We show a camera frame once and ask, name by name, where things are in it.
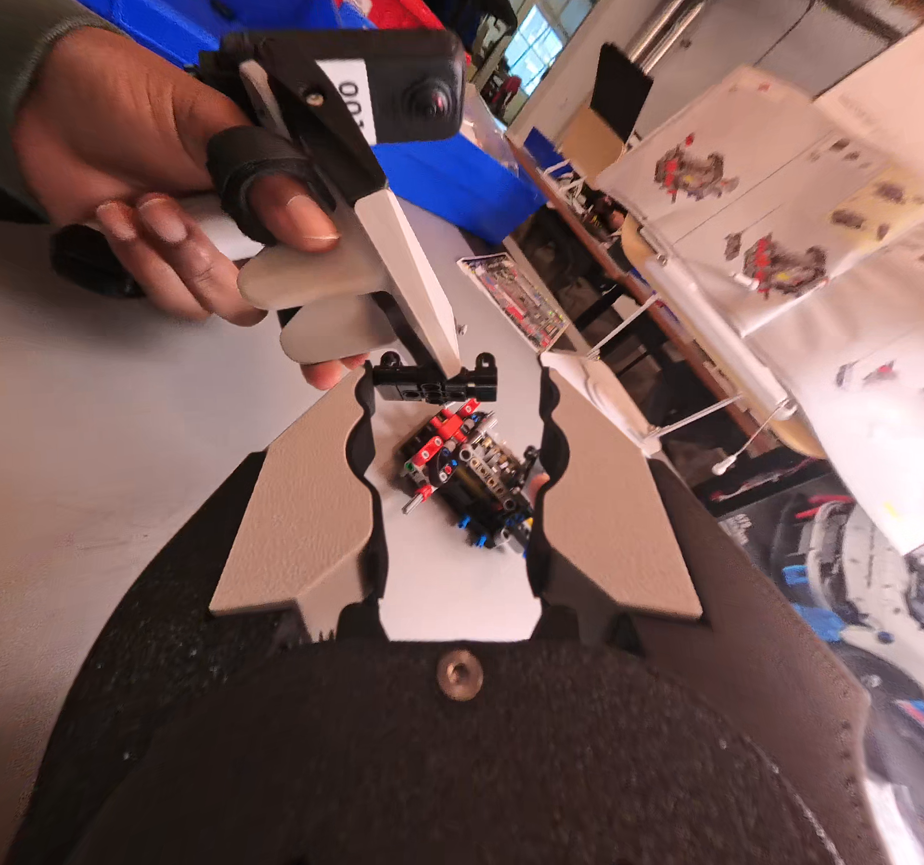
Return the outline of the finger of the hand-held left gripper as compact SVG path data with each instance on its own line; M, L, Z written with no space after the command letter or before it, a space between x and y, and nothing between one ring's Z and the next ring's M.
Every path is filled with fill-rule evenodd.
M385 266L406 321L443 374L455 377L463 366L455 314L397 197L390 189L377 190L358 199L354 212Z

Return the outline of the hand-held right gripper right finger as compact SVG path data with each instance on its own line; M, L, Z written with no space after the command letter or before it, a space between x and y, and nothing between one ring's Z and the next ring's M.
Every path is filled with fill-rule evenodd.
M526 552L542 621L605 643L623 616L698 623L703 609L649 457L558 371L542 367L539 493Z

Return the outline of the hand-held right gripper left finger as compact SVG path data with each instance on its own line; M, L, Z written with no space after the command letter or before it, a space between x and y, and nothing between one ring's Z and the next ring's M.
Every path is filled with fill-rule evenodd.
M375 457L372 368L326 392L266 448L212 596L216 617L297 610L312 640L347 605L381 597L387 547Z

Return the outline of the black lego beam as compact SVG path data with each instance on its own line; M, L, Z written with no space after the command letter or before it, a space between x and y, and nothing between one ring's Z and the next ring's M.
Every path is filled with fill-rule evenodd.
M435 363L404 364L397 352L387 351L372 367L372 381L384 399L441 408L472 399L495 402L498 397L495 358L486 352L477 356L472 369L463 368L456 376L447 377Z

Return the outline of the lego car model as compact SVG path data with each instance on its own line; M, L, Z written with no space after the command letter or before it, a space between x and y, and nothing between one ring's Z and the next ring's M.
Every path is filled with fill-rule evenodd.
M401 512L445 506L468 543L526 554L533 527L539 450L517 455L498 436L497 418L475 398L439 409L397 449L398 479L407 487Z

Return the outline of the person's left forearm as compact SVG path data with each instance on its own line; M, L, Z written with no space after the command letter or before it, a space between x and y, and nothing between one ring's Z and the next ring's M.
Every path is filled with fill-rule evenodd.
M1 0L1 191L5 221L48 221L20 173L12 131L17 109L41 61L68 33L84 27L117 32L114 25L76 0Z

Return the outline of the lego sticker sheet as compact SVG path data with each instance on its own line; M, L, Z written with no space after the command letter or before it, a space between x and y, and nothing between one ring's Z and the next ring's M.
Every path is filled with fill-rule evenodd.
M568 328L558 305L509 252L460 258L456 266L536 353L551 350Z

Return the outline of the lego instruction booklet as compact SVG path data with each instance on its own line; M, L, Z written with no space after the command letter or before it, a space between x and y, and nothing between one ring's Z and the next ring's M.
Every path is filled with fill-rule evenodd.
M760 418L923 538L922 28L811 99L742 66L600 177L638 272Z

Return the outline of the person's left hand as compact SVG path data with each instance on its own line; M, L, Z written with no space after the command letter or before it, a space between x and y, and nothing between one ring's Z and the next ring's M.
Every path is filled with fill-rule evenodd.
M265 311L179 198L213 190L207 145L249 126L225 95L131 39L82 27L41 61L11 130L29 198L56 227L95 224L147 299L241 327Z

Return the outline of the large blue bin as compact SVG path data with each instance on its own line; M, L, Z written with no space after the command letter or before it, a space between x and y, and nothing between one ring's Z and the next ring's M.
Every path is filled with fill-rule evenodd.
M503 165L461 134L437 142L381 143L372 151L399 198L491 245L547 202L519 163Z

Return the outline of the clear plastic parts bags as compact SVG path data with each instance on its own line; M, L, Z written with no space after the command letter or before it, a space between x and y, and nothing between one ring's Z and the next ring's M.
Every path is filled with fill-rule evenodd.
M518 162L505 136L505 127L472 82L467 83L464 91L460 134L499 166L517 175Z

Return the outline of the blue background box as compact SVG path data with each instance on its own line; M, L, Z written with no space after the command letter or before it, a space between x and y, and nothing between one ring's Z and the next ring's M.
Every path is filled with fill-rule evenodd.
M553 177L559 177L573 171L573 167L555 145L537 128L533 127L526 135L524 149L531 156L535 165Z

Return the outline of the black board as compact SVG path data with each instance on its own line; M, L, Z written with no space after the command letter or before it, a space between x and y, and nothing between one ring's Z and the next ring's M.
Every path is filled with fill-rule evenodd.
M636 128L653 80L614 44L602 45L590 108L623 142Z

